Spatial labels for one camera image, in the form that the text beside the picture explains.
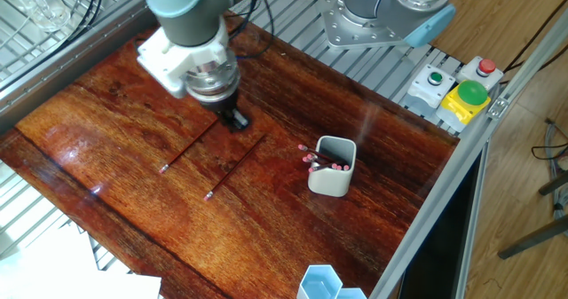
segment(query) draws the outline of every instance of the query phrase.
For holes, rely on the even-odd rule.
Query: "green button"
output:
[[[487,90],[479,82],[463,81],[458,85],[458,95],[470,105],[481,105],[487,100]]]
[[[440,74],[440,73],[432,73],[432,74],[430,74],[430,78],[434,82],[438,82],[438,83],[442,82],[442,74]]]

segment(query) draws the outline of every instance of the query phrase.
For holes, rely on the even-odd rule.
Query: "reddish-brown wood surface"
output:
[[[251,26],[234,49],[268,38]],[[217,123],[163,175],[215,117],[171,97],[130,43],[5,134],[0,159],[168,298],[291,298],[309,264],[369,295],[457,139],[280,40],[240,68],[252,125]],[[322,135],[358,144],[343,198],[307,188],[296,146]]]

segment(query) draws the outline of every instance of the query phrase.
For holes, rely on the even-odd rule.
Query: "metal bracket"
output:
[[[507,111],[509,105],[510,105],[509,101],[506,100],[505,98],[497,98],[493,102],[491,107],[489,107],[489,110],[487,111],[487,116],[489,116],[489,118],[491,119],[499,120],[505,114],[505,111]]]
[[[318,0],[329,44],[342,50],[399,46],[406,42],[379,20],[362,19],[352,14],[344,0]]]

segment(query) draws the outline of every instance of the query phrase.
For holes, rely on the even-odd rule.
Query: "light blue container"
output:
[[[343,288],[339,290],[337,299],[367,299],[361,288]]]
[[[300,283],[297,299],[337,299],[342,285],[331,265],[311,265]]]

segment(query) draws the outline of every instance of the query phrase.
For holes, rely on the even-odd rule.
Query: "red button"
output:
[[[479,70],[486,74],[491,74],[495,71],[495,63],[490,59],[481,59],[479,62]]]

